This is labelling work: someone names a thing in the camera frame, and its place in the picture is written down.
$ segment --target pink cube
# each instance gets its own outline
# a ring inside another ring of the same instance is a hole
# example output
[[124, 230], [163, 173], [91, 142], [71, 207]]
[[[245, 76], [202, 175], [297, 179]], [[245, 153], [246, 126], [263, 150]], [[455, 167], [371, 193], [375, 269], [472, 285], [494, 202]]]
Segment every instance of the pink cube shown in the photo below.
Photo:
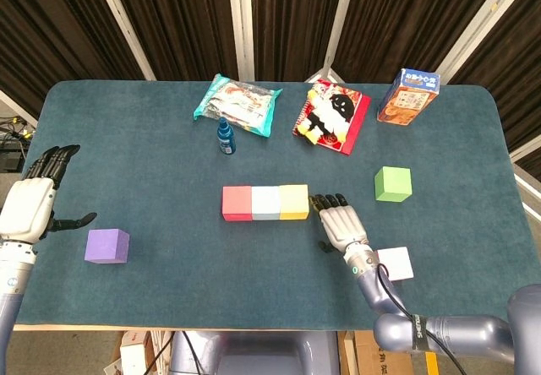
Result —
[[90, 230], [85, 261], [121, 264], [128, 261], [129, 234], [119, 229]]
[[221, 213], [228, 221], [252, 220], [252, 187], [223, 187]]

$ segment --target blue bottle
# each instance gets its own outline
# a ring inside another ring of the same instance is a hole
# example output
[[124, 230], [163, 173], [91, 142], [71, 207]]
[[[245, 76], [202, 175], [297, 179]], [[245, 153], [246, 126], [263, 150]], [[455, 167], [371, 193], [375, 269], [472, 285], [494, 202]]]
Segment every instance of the blue bottle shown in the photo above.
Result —
[[229, 126], [225, 117], [220, 117], [220, 127], [218, 128], [218, 143], [222, 153], [231, 155], [237, 149], [235, 146], [235, 138], [233, 137], [233, 129]]

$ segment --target robot finger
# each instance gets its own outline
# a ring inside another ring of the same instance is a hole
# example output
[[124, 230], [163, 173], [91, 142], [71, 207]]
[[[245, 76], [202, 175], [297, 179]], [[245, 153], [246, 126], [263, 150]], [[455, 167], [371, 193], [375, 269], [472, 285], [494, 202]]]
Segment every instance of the robot finger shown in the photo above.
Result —
[[80, 227], [85, 227], [86, 225], [91, 223], [91, 221], [93, 221], [93, 219], [95, 219], [97, 216], [97, 213], [92, 212], [78, 220], [53, 220], [52, 227], [49, 229], [49, 231], [79, 229]]
[[351, 206], [344, 206], [342, 209], [342, 218], [346, 221], [348, 230], [356, 233], [358, 236], [365, 235], [365, 230], [361, 220], [358, 218], [357, 212]]
[[321, 205], [323, 205], [324, 209], [330, 209], [332, 208], [331, 203], [327, 200], [327, 198], [323, 195], [317, 194], [315, 195], [315, 198], [320, 202]]
[[321, 210], [323, 210], [323, 205], [320, 204], [320, 202], [318, 202], [318, 199], [316, 199], [314, 196], [310, 195], [308, 196], [308, 199], [316, 212], [319, 213]]
[[329, 203], [331, 204], [333, 208], [340, 206], [340, 204], [338, 203], [338, 201], [336, 200], [334, 196], [327, 194], [325, 195], [325, 197], [327, 198], [327, 200], [329, 201]]
[[330, 208], [321, 210], [320, 212], [321, 221], [326, 225], [325, 231], [327, 231], [327, 234], [329, 234], [330, 231], [332, 237], [337, 241], [341, 241], [350, 236], [347, 232], [347, 227], [340, 216], [339, 209], [340, 208]]
[[349, 203], [346, 201], [346, 198], [344, 198], [344, 195], [342, 195], [341, 193], [336, 194], [336, 199], [338, 199], [338, 203], [341, 206], [348, 206], [349, 205]]
[[66, 172], [66, 166], [68, 165], [71, 157], [75, 155], [80, 149], [80, 145], [71, 144], [66, 147], [62, 147], [52, 155], [51, 160], [47, 164], [46, 169], [41, 174], [45, 178], [51, 178], [54, 183], [54, 189], [58, 189], [60, 182]]
[[43, 167], [46, 165], [47, 162], [49, 162], [51, 155], [55, 153], [57, 149], [58, 146], [55, 146], [44, 152], [41, 157], [34, 161], [34, 163], [30, 166], [28, 171], [23, 176], [23, 179], [39, 177], [41, 175], [41, 170], [43, 170]]
[[349, 221], [349, 218], [347, 217], [346, 210], [344, 210], [343, 206], [337, 206], [334, 208], [334, 219], [336, 223], [340, 226], [342, 231], [344, 233], [351, 233], [352, 232], [352, 226], [351, 222]]

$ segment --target floor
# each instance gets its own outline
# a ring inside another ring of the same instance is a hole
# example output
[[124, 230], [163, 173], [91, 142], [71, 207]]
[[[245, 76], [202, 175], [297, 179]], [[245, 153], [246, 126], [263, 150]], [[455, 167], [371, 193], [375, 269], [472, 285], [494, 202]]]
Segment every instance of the floor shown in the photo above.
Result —
[[[541, 184], [520, 168], [516, 168], [516, 173], [524, 177], [528, 184], [541, 191]], [[0, 174], [0, 204], [3, 204], [8, 190], [17, 179], [19, 179], [17, 174]], [[524, 202], [541, 214], [541, 200], [532, 197], [522, 189], [521, 196]], [[527, 214], [527, 217], [541, 259], [541, 222], [531, 215]], [[116, 340], [116, 332], [15, 332], [8, 349], [8, 375], [103, 373], [103, 367], [110, 363]], [[484, 373], [512, 375], [513, 373], [511, 365], [498, 362], [474, 358], [461, 358], [460, 362], [470, 375]], [[449, 359], [439, 356], [438, 363], [441, 375], [458, 374]], [[413, 357], [413, 366], [416, 375], [426, 374], [423, 355]]]

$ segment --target cartoon character print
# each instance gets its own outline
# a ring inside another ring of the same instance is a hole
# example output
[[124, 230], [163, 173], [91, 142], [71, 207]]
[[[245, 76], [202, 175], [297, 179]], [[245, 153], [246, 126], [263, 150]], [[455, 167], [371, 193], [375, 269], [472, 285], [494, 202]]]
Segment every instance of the cartoon character print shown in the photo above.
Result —
[[300, 134], [316, 144], [322, 136], [334, 134], [340, 143], [346, 141], [347, 130], [355, 113], [355, 105], [348, 95], [332, 94], [325, 98], [317, 90], [308, 92], [314, 109], [297, 126]]

